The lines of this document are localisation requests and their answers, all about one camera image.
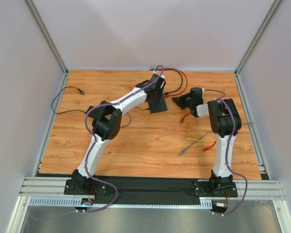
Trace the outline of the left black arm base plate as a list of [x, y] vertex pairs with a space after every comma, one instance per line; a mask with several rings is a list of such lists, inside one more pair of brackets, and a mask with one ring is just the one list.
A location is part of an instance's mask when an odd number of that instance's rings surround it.
[[66, 181], [65, 195], [95, 195], [105, 196], [107, 193], [107, 185], [94, 180], [86, 180], [83, 183], [76, 182], [73, 179]]

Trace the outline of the black network switch box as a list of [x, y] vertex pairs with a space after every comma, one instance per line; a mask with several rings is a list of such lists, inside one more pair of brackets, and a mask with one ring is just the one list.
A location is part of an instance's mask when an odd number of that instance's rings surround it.
[[148, 106], [151, 114], [165, 112], [168, 109], [163, 95], [159, 99], [150, 100]]

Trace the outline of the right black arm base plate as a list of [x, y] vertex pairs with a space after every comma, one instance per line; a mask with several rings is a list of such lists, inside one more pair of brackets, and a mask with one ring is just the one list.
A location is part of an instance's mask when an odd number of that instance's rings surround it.
[[218, 198], [238, 197], [235, 182], [232, 182], [231, 186], [215, 188], [212, 187], [209, 181], [194, 180], [193, 192], [196, 197], [218, 197]]

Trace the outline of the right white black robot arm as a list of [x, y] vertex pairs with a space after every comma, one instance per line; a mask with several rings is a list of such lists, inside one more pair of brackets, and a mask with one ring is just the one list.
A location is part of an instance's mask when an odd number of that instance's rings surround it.
[[[222, 95], [204, 103], [205, 91], [218, 92]], [[224, 99], [225, 95], [221, 90], [193, 87], [189, 93], [172, 98], [181, 109], [189, 108], [192, 116], [209, 117], [212, 132], [216, 136], [216, 157], [209, 180], [213, 189], [232, 186], [233, 172], [230, 164], [233, 145], [242, 127], [242, 120], [233, 99]]]

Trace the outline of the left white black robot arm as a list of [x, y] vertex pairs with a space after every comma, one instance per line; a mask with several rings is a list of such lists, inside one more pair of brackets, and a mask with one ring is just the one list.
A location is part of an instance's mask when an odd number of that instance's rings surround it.
[[165, 76], [154, 71], [150, 80], [137, 84], [126, 95], [111, 102], [103, 101], [87, 110], [84, 124], [92, 139], [81, 164], [73, 171], [72, 179], [83, 181], [94, 176], [105, 148], [120, 131], [122, 116], [145, 102], [160, 101], [164, 86]]

